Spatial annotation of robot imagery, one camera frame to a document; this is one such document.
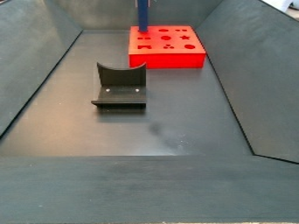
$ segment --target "bin floor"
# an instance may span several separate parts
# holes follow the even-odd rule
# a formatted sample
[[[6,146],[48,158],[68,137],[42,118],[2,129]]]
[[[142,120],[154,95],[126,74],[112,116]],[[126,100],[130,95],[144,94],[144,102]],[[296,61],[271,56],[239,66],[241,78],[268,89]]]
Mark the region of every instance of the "bin floor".
[[[0,143],[0,156],[251,155],[210,63],[146,70],[145,110],[110,110],[96,63],[128,67],[128,32],[85,31]]]

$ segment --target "red block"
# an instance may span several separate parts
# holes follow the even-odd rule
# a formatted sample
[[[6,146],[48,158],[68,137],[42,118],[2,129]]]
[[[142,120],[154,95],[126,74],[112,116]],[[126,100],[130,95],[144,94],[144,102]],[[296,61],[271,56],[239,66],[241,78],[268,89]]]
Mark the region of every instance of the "red block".
[[[130,27],[129,66],[146,68],[202,67],[205,51],[189,26],[148,26],[148,32]]]

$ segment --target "black object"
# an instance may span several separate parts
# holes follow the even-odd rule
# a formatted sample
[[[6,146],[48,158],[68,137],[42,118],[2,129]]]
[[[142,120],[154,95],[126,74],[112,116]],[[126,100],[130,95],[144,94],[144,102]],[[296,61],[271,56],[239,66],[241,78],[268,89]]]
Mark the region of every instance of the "black object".
[[[113,69],[97,63],[100,91],[96,106],[145,106],[145,64],[132,69]]]

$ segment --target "shape-shaped hole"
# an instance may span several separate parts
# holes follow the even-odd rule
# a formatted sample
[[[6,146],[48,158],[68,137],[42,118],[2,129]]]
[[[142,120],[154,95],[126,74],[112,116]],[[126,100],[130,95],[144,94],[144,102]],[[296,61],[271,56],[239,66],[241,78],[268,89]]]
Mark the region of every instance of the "shape-shaped hole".
[[[169,39],[172,39],[172,37],[169,37],[169,36],[161,36],[161,39],[162,40],[169,40]]]
[[[193,49],[194,48],[194,45],[185,45],[184,48]]]
[[[165,45],[165,46],[162,47],[162,49],[173,49],[173,46],[170,46],[170,45]]]
[[[188,36],[185,36],[185,35],[182,35],[180,38],[181,38],[181,39],[190,39],[190,37],[188,37]]]
[[[152,47],[150,47],[149,45],[138,45],[138,46],[137,46],[137,49],[138,49],[138,50],[142,49],[142,48],[145,48],[145,49],[152,49]]]

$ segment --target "dark gray surface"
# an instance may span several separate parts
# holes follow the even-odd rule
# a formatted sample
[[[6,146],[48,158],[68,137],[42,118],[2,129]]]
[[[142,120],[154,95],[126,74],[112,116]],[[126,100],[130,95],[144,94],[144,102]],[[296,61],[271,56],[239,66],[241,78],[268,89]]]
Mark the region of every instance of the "dark gray surface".
[[[224,0],[197,33],[255,153],[297,163],[297,21],[257,0]]]
[[[85,30],[129,30],[136,0],[54,0]],[[149,25],[197,26],[221,0],[150,0]]]
[[[0,7],[0,136],[61,59],[80,28],[52,1]]]
[[[85,31],[0,142],[0,156],[251,155],[206,61],[146,70],[144,113],[100,114],[97,62],[128,67],[126,31]]]
[[[261,157],[0,159],[2,223],[297,222],[299,166]]]

